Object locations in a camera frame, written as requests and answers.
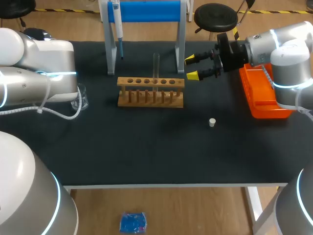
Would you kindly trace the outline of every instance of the stool seat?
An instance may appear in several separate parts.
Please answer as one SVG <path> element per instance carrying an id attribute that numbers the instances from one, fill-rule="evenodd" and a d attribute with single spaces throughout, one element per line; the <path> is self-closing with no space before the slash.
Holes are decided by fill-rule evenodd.
<path id="1" fill-rule="evenodd" d="M 223 33 L 236 27 L 238 16 L 229 6 L 219 3 L 207 3 L 195 11 L 195 23 L 209 32 Z"/>
<path id="2" fill-rule="evenodd" d="M 0 0 L 0 18 L 20 18 L 28 15 L 35 7 L 35 0 Z"/>

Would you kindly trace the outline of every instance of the yellow and black tape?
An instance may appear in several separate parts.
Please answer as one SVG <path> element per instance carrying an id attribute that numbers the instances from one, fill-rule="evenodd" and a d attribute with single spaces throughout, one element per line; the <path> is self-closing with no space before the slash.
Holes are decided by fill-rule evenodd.
<path id="1" fill-rule="evenodd" d="M 78 12 L 78 13 L 91 13 L 91 14 L 99 14 L 100 13 L 100 11 L 76 10 L 76 9 L 39 9 L 39 8 L 36 8 L 34 11 L 40 11 L 40 12 Z"/>
<path id="2" fill-rule="evenodd" d="M 78 12 L 78 13 L 91 13 L 99 14 L 100 11 L 91 10 L 77 10 L 77 9 L 40 9 L 36 8 L 34 11 L 40 12 Z M 313 14 L 313 11 L 264 11 L 264 10 L 251 10 L 247 12 L 248 14 Z"/>
<path id="3" fill-rule="evenodd" d="M 236 40 L 236 41 L 237 41 L 237 40 L 240 40 L 237 27 L 233 28 L 233 34 L 234 34 L 234 37 L 235 37 L 235 40 Z"/>
<path id="4" fill-rule="evenodd" d="M 248 11 L 248 14 L 313 14 L 313 11 Z"/>

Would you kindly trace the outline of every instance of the glowing blue light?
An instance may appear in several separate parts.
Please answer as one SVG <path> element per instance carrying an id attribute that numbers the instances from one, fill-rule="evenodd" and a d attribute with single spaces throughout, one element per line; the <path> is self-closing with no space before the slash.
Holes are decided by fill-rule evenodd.
<path id="1" fill-rule="evenodd" d="M 298 84 L 298 85 L 293 85 L 293 86 L 282 86 L 282 85 L 278 85 L 276 83 L 274 83 L 274 86 L 275 87 L 278 87 L 278 88 L 284 88 L 284 89 L 290 89 L 290 88 L 306 88 L 306 87 L 309 87 L 310 85 L 313 84 L 313 79 L 310 78 L 308 81 L 304 82 L 304 83 L 301 83 L 301 84 Z"/>
<path id="2" fill-rule="evenodd" d="M 276 48 L 279 48 L 278 38 L 277 38 L 277 35 L 276 35 L 274 29 L 270 29 L 269 32 L 270 32 L 270 33 L 272 34 L 272 36 L 273 36 L 273 39 L 274 39 L 275 44 L 276 44 Z"/>
<path id="3" fill-rule="evenodd" d="M 299 182 L 300 182 L 300 176 L 303 172 L 303 169 L 302 171 L 300 172 L 299 176 L 298 176 L 298 180 L 297 180 L 297 196 L 298 196 L 298 201 L 300 203 L 300 207 L 305 215 L 305 217 L 308 219 L 308 221 L 311 223 L 311 225 L 313 226 L 313 220 L 311 219 L 311 217 L 309 216 L 309 213 L 307 212 L 307 210 L 305 209 L 304 205 L 303 205 L 303 202 L 302 202 L 302 199 L 301 199 L 301 196 L 300 196 L 300 189 L 299 189 Z"/>
<path id="4" fill-rule="evenodd" d="M 59 76 L 59 75 L 76 75 L 76 72 L 39 72 L 41 75 Z"/>
<path id="5" fill-rule="evenodd" d="M 46 233 L 49 231 L 49 229 L 51 228 L 54 220 L 55 220 L 55 217 L 57 217 L 57 213 L 59 211 L 59 207 L 60 207 L 60 201 L 61 201 L 61 191 L 60 191 L 60 185 L 59 185 L 59 182 L 57 180 L 57 178 L 55 178 L 54 174 L 51 172 L 51 174 L 53 175 L 54 179 L 55 179 L 55 182 L 57 183 L 57 187 L 58 187 L 58 202 L 57 202 L 57 207 L 55 208 L 55 211 L 54 211 L 54 214 L 51 218 L 51 221 L 50 223 L 48 224 L 48 226 L 46 227 L 46 229 L 43 231 L 43 233 L 41 235 L 46 235 Z"/>
<path id="6" fill-rule="evenodd" d="M 5 103 L 6 103 L 6 100 L 8 98 L 8 87 L 6 85 L 6 82 L 5 82 L 5 79 L 4 79 L 4 75 L 3 73 L 0 71 L 0 77 L 3 78 L 3 86 L 4 86 L 4 96 L 3 96 L 3 101 L 2 101 L 2 104 L 0 105 L 0 108 L 2 108 Z"/>

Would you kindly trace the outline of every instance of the wooden test tube rack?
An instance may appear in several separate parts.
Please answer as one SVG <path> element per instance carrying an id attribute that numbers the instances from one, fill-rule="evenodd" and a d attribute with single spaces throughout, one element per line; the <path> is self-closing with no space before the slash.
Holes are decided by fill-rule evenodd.
<path id="1" fill-rule="evenodd" d="M 183 108 L 183 93 L 185 80 L 180 78 L 148 78 L 148 77 L 118 77 L 117 85 L 121 87 L 118 106 L 126 107 L 163 107 Z M 158 92 L 138 87 L 158 87 Z M 176 91 L 160 91 L 161 88 L 173 88 Z"/>

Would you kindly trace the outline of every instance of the wooden floor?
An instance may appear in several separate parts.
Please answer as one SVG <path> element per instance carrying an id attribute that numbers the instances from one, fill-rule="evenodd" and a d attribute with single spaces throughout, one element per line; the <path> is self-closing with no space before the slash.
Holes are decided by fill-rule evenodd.
<path id="1" fill-rule="evenodd" d="M 219 2 L 237 9 L 241 0 L 195 0 L 194 10 L 205 3 Z M 99 10 L 88 0 L 37 0 L 37 8 Z M 306 10 L 305 0 L 256 0 L 253 10 Z M 103 41 L 99 14 L 33 12 L 24 18 L 28 27 L 43 28 L 55 38 Z M 300 21 L 313 22 L 310 14 L 248 14 L 238 27 L 241 39 Z M 3 27 L 18 29 L 15 20 Z M 187 23 L 188 41 L 208 40 L 208 32 L 195 34 Z M 125 41 L 174 41 L 177 23 L 125 23 Z M 276 188 L 259 188 L 265 207 Z M 241 188 L 106 189 L 74 192 L 79 235 L 119 234 L 122 212 L 146 212 L 149 235 L 250 235 L 251 224 Z"/>

